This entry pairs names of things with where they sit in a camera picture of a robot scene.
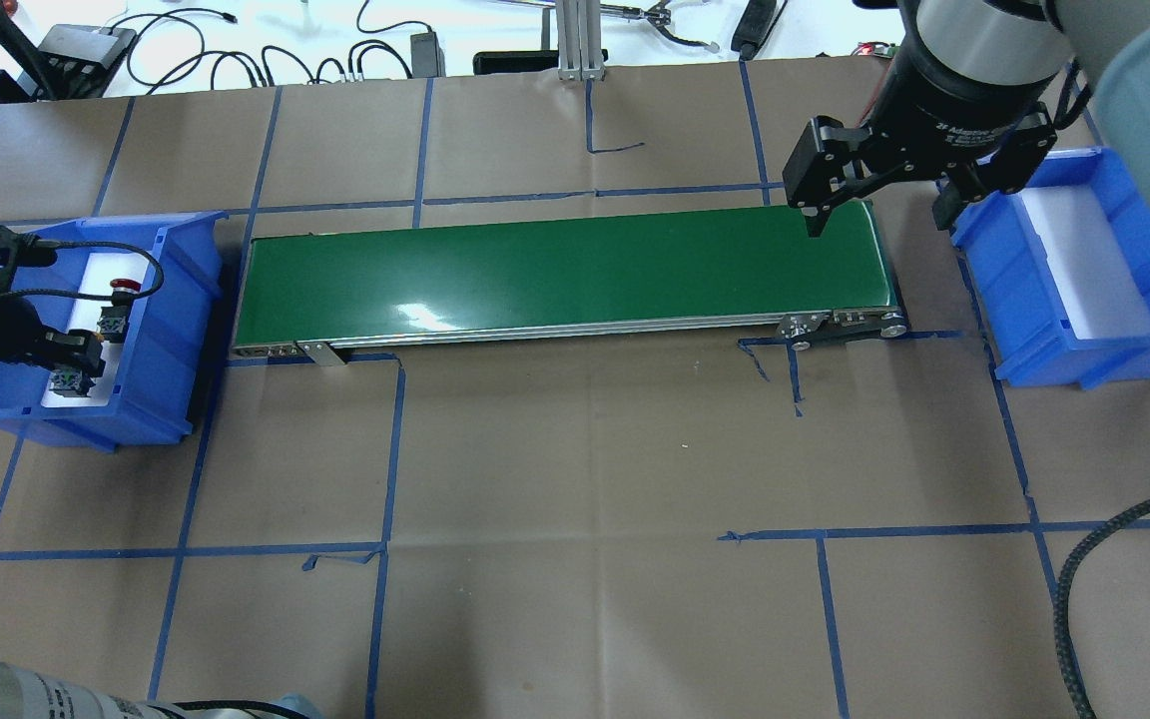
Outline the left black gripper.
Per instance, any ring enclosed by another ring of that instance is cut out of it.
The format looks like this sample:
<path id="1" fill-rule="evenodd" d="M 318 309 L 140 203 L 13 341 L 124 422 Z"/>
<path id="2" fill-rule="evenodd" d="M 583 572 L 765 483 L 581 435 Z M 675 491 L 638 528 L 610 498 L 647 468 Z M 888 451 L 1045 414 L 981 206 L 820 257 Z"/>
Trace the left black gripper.
<path id="1" fill-rule="evenodd" d="M 44 365 L 102 377 L 102 337 L 91 331 L 54 331 L 29 300 L 0 303 L 0 362 Z"/>

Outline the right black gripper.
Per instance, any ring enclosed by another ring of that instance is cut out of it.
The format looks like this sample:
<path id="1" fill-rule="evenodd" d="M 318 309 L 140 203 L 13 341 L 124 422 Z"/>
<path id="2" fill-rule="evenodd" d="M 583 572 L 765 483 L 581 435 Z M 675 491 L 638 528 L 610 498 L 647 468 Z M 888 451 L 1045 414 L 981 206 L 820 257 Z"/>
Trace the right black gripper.
<path id="1" fill-rule="evenodd" d="M 1045 79 L 1017 86 L 977 82 L 921 45 L 903 45 L 868 127 L 808 120 L 782 169 L 787 204 L 800 211 L 808 237 L 818 238 L 845 202 L 889 184 L 931 181 L 953 161 L 931 204 L 935 225 L 949 231 L 968 205 L 1021 191 L 1044 163 L 1057 141 L 1048 109 L 1035 109 L 1044 91 Z"/>

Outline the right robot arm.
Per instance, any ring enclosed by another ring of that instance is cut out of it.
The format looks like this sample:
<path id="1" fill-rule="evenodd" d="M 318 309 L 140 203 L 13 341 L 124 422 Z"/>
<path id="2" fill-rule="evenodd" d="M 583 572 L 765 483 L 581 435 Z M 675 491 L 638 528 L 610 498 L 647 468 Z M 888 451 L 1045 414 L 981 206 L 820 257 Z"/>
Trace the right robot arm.
<path id="1" fill-rule="evenodd" d="M 899 1 L 904 28 L 857 127 L 811 118 L 782 170 L 808 234 L 889 184 L 937 182 L 931 216 L 1015 193 L 1091 110 L 1150 209 L 1150 1 Z"/>

